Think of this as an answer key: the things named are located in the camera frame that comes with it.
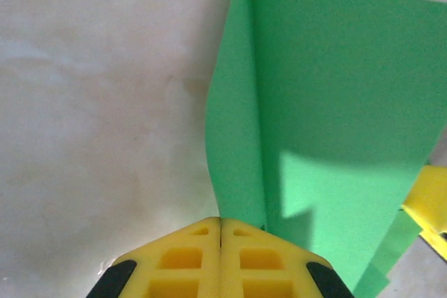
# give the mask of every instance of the marble floor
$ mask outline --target marble floor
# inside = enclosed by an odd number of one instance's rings
[[[228,0],[0,6],[0,297],[83,297],[118,255],[218,214],[203,124]],[[446,269],[417,241],[381,298],[447,297]]]

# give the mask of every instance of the yellow plastic object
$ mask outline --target yellow plastic object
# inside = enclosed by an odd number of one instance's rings
[[[447,260],[447,167],[426,165],[402,208],[423,229],[421,237]]]
[[[116,259],[91,297],[353,296],[320,256],[241,221],[207,218]]]

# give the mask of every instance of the white marble surface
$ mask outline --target white marble surface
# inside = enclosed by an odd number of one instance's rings
[[[82,297],[217,214],[203,123],[228,0],[0,6],[0,297]]]

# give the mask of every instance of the white surface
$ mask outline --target white surface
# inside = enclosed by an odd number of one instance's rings
[[[228,0],[0,5],[0,297],[82,297],[217,214],[203,122]]]

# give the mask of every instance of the folded green paper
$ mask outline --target folded green paper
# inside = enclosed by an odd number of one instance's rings
[[[353,290],[447,120],[447,5],[231,0],[206,116],[223,217]]]

